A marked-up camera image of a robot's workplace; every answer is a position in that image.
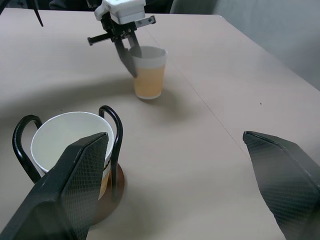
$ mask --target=robotic arm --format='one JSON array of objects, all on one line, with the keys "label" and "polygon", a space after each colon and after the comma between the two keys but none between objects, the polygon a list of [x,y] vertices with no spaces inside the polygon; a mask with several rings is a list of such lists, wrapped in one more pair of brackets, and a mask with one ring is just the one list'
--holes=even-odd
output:
[{"label": "robotic arm", "polygon": [[135,31],[140,27],[156,23],[154,16],[143,19],[146,16],[145,5],[146,0],[102,0],[101,5],[94,11],[94,15],[98,21],[101,21],[107,33],[88,37],[91,46],[111,39],[122,63],[134,78],[137,77],[136,66],[122,40],[128,39],[130,47],[141,53]]}]

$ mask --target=gray wall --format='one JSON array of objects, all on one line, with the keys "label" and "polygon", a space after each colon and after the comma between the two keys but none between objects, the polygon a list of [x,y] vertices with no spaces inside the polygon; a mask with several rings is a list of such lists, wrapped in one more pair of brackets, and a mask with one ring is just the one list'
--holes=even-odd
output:
[{"label": "gray wall", "polygon": [[174,0],[171,13],[223,16],[320,90],[320,0]]}]

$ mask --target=translucent plastic cup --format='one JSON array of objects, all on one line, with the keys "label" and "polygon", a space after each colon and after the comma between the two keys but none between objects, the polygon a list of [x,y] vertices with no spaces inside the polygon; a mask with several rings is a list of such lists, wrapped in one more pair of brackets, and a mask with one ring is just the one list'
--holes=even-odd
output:
[{"label": "translucent plastic cup", "polygon": [[156,99],[161,95],[168,52],[153,46],[141,46],[141,56],[134,48],[130,50],[137,69],[134,90],[138,98]]}]

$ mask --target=table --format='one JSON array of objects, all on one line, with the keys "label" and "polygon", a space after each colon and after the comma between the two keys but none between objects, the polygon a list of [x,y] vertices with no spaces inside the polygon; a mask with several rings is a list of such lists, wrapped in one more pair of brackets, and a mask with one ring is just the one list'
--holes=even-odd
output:
[{"label": "table", "polygon": [[[127,189],[88,240],[285,239],[242,133],[277,135],[318,157],[315,88],[220,16],[156,15],[137,37],[168,50],[164,90],[140,101],[113,44],[88,45],[103,33],[92,12],[40,15],[43,28],[31,10],[0,16],[0,230],[33,186],[12,151],[17,122],[109,105],[123,122]],[[34,133],[26,128],[26,150]]]}]

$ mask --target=white paper cup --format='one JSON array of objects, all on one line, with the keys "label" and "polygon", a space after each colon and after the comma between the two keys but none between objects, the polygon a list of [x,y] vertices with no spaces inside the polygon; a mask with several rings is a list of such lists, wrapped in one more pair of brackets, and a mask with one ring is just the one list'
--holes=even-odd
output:
[{"label": "white paper cup", "polygon": [[105,193],[110,173],[110,156],[114,146],[114,133],[102,117],[89,112],[69,112],[46,121],[31,142],[31,155],[35,164],[47,173],[53,168],[64,150],[79,139],[97,134],[108,134],[100,196]]}]

